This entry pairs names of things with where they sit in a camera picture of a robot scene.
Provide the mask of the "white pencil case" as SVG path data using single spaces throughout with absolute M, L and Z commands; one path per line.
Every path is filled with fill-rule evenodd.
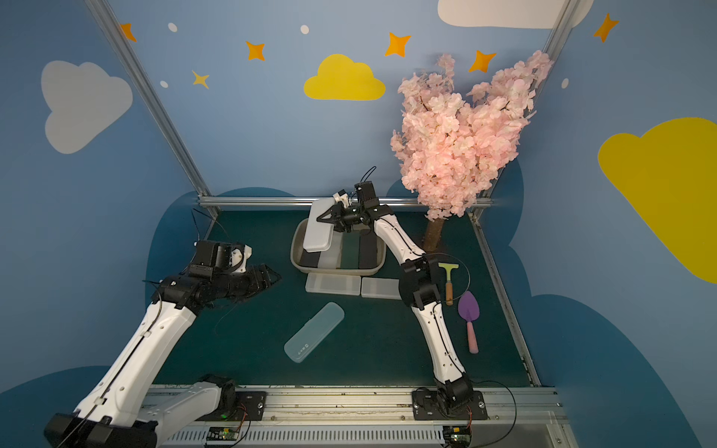
M 333 237 L 333 225 L 319 222 L 319 217 L 335 205 L 333 198 L 314 201 L 310 208 L 302 247 L 306 252 L 324 252 L 330 248 Z

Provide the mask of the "clear frosted pencil case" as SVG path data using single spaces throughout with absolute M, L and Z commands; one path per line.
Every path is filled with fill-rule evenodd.
M 342 259 L 343 233 L 332 234 L 330 247 L 319 256 L 317 268 L 321 270 L 337 270 L 340 268 Z

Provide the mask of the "dark grey pencil case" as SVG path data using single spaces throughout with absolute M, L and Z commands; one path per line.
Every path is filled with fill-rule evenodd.
M 301 257 L 298 264 L 306 268 L 317 268 L 319 267 L 319 261 L 322 253 L 318 252 L 307 252 L 305 249 L 302 251 Z

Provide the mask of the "beige storage box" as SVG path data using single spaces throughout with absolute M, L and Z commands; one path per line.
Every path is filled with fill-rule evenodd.
M 380 241 L 377 237 L 377 256 L 378 256 L 378 262 L 379 265 L 374 268 L 373 270 L 342 270 L 341 268 L 337 270 L 321 270 L 319 268 L 306 268 L 302 267 L 298 264 L 299 259 L 301 257 L 302 251 L 304 248 L 302 247 L 302 243 L 304 242 L 304 235 L 305 235 L 305 229 L 308 219 L 301 221 L 300 224 L 297 226 L 294 235 L 292 237 L 291 242 L 291 251 L 289 252 L 289 259 L 291 260 L 292 265 L 298 269 L 300 272 L 309 274 L 309 273 L 320 273 L 320 274 L 343 274 L 344 276 L 374 276 L 385 264 L 386 255 L 387 255 L 387 246 L 385 243 Z M 365 225 L 358 225 L 354 231 L 357 233 L 361 233 L 362 231 L 369 230 L 369 228 Z

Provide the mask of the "light blue pencil case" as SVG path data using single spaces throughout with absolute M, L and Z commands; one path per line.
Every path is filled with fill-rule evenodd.
M 293 362 L 302 363 L 344 318 L 345 311 L 335 302 L 324 305 L 285 343 L 285 354 Z

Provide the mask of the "dark green pencil case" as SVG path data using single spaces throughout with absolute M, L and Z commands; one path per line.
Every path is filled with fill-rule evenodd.
M 360 234 L 344 233 L 340 268 L 342 270 L 358 270 L 360 262 Z

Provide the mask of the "black pencil case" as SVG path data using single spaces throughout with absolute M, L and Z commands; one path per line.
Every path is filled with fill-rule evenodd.
M 377 236 L 371 230 L 360 233 L 360 252 L 358 252 L 358 268 L 373 270 L 379 265 L 377 256 Z

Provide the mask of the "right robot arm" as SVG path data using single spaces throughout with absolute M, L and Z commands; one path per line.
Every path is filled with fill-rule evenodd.
M 325 251 L 332 233 L 350 233 L 357 225 L 367 226 L 384 242 L 403 271 L 401 300 L 418 320 L 431 355 L 438 406 L 447 416 L 463 412 L 474 398 L 474 386 L 444 319 L 438 259 L 409 237 L 391 207 L 379 201 L 373 183 L 362 181 L 355 185 L 355 192 L 356 203 L 344 190 L 312 203 L 304 250 Z

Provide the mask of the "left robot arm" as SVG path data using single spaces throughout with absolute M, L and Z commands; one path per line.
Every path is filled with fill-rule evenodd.
M 250 246 L 201 240 L 186 268 L 155 284 L 136 332 L 95 388 L 69 414 L 54 414 L 44 429 L 53 447 L 158 447 L 197 419 L 248 412 L 233 380 L 208 374 L 165 403 L 141 409 L 150 386 L 183 334 L 214 302 L 242 304 L 281 276 L 248 265 Z

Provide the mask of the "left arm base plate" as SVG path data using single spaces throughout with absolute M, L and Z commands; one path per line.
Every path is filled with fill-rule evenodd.
M 236 390 L 235 397 L 222 397 L 218 408 L 199 418 L 199 421 L 261 421 L 266 406 L 267 393 L 258 390 Z

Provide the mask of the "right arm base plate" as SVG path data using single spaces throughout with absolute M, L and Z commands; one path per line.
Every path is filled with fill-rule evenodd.
M 484 395 L 474 391 L 472 398 L 454 410 L 448 410 L 440 400 L 437 390 L 418 388 L 411 393 L 414 420 L 488 420 L 487 405 Z

